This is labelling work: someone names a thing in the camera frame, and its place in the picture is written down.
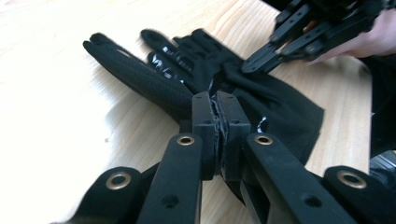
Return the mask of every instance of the shiny black fabric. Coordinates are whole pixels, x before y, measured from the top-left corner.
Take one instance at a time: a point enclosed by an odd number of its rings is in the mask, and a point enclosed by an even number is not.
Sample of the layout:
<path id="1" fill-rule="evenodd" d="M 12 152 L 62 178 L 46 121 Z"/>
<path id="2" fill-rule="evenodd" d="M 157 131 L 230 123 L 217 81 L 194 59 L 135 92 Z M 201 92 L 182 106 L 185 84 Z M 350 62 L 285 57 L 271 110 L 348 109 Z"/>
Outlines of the shiny black fabric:
<path id="1" fill-rule="evenodd" d="M 104 35 L 93 35 L 84 48 L 113 76 L 177 121 L 191 118 L 191 97 L 196 93 L 233 94 L 252 124 L 251 131 L 277 136 L 302 163 L 307 162 L 319 135 L 321 108 L 267 74 L 245 76 L 240 72 L 242 59 L 203 30 L 174 38 L 176 44 L 150 30 L 141 35 L 154 49 L 148 64 Z"/>

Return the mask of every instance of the wooden table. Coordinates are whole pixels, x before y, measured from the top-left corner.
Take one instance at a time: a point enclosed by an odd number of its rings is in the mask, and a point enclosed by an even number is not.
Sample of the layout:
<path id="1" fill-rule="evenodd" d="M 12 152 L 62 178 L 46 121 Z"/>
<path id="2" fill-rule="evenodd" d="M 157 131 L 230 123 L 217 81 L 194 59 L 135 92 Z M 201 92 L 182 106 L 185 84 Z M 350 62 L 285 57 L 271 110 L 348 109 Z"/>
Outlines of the wooden table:
<path id="1" fill-rule="evenodd" d="M 159 161 L 178 125 L 121 84 L 82 47 L 101 32 L 145 59 L 139 32 L 168 36 L 204 28 L 246 58 L 267 42 L 276 11 L 258 0 L 0 1 L 0 205 L 4 223 L 71 217 L 87 188 L 116 166 L 144 171 Z M 368 170 L 371 78 L 356 60 L 272 75 L 325 108 L 306 168 Z M 202 223 L 250 223 L 217 177 L 204 183 Z"/>

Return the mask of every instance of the brass grommet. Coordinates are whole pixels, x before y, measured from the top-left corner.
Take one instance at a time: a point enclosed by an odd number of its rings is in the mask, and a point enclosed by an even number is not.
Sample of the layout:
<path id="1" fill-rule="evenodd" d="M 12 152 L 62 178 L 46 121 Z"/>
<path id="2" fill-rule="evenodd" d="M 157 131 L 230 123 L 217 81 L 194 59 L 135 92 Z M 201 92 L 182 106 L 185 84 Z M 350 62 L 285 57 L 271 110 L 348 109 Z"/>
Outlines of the brass grommet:
<path id="1" fill-rule="evenodd" d="M 114 179 L 118 177 L 123 178 L 122 181 L 120 183 L 114 183 Z M 128 186 L 129 183 L 131 183 L 131 180 L 132 180 L 131 176 L 128 175 L 127 173 L 123 171 L 116 172 L 108 178 L 106 182 L 106 187 L 108 189 L 114 189 L 114 190 L 123 189 L 126 186 Z"/>
<path id="2" fill-rule="evenodd" d="M 367 187 L 367 182 L 358 175 L 349 171 L 339 171 L 337 178 L 345 185 L 354 189 L 364 189 Z"/>
<path id="3" fill-rule="evenodd" d="M 271 145 L 274 140 L 272 140 L 272 138 L 265 136 L 265 135 L 258 135 L 254 138 L 254 141 L 256 141 L 256 143 L 260 144 L 260 145 L 264 145 L 264 146 L 268 146 Z"/>
<path id="4" fill-rule="evenodd" d="M 182 146 L 189 146 L 192 145 L 194 143 L 194 138 L 190 137 L 190 136 L 181 136 L 177 139 L 177 143 L 182 145 Z"/>

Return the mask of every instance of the screw hole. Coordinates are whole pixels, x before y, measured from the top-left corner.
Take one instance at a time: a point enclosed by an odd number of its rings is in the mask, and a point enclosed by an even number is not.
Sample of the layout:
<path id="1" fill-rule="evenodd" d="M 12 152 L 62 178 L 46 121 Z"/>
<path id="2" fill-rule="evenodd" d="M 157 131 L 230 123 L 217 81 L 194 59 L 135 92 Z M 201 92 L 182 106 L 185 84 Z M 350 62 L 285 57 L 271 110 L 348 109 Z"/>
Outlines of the screw hole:
<path id="1" fill-rule="evenodd" d="M 271 145 L 273 143 L 272 138 L 264 136 L 264 135 L 257 136 L 255 138 L 255 141 L 258 144 L 265 145 L 265 146 Z"/>
<path id="2" fill-rule="evenodd" d="M 162 205 L 165 208 L 174 208 L 178 205 L 178 203 L 179 203 L 178 197 L 173 194 L 166 195 L 165 197 L 163 197 L 162 200 Z"/>
<path id="3" fill-rule="evenodd" d="M 339 171 L 337 178 L 345 185 L 354 189 L 364 189 L 367 187 L 366 181 L 358 175 L 349 171 Z"/>
<path id="4" fill-rule="evenodd" d="M 108 178 L 106 187 L 114 190 L 123 189 L 131 183 L 131 179 L 131 176 L 125 172 L 116 172 Z"/>
<path id="5" fill-rule="evenodd" d="M 322 202 L 318 197 L 315 197 L 313 195 L 305 195 L 303 196 L 303 201 L 306 203 L 306 205 L 310 207 L 321 207 Z"/>
<path id="6" fill-rule="evenodd" d="M 177 142 L 182 146 L 189 146 L 194 143 L 194 139 L 189 136 L 181 136 L 177 139 Z"/>

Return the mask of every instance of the human hand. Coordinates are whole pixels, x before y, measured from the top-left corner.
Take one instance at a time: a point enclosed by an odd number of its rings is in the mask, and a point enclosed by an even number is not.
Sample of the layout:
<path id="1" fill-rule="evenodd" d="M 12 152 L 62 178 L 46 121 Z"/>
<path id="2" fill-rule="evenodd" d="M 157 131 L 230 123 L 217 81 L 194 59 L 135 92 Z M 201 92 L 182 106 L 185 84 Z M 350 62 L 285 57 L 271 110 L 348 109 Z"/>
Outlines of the human hand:
<path id="1" fill-rule="evenodd" d="M 365 58 L 396 53 L 396 9 L 384 10 L 375 19 L 374 27 L 346 43 L 322 54 L 308 64 L 319 63 L 337 55 Z"/>

